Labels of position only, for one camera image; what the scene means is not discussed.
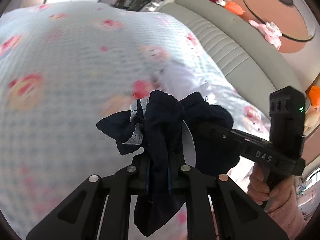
person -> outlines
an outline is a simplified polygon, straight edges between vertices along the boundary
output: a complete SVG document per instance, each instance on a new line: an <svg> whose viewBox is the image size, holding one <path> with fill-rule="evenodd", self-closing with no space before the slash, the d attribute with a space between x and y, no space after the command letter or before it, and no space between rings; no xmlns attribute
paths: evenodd
<svg viewBox="0 0 320 240"><path fill-rule="evenodd" d="M297 197L293 188L294 176L280 182L272 190L263 182L263 179L262 169L256 163L249 176L247 194L258 205L272 198L267 214L287 233L289 240L294 240L307 224L297 206Z"/></svg>

patterned bedsheet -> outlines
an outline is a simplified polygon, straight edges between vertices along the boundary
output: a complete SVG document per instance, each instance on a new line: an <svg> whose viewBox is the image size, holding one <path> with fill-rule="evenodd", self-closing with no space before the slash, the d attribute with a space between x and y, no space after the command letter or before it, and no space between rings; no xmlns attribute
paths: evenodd
<svg viewBox="0 0 320 240"><path fill-rule="evenodd" d="M177 99L199 91L232 114L234 128L268 139L267 117L171 16L64 2L1 17L0 209L22 239L88 176L131 163L96 123L155 89ZM146 239L130 221L129 239ZM186 230L183 207L148 239Z"/></svg>

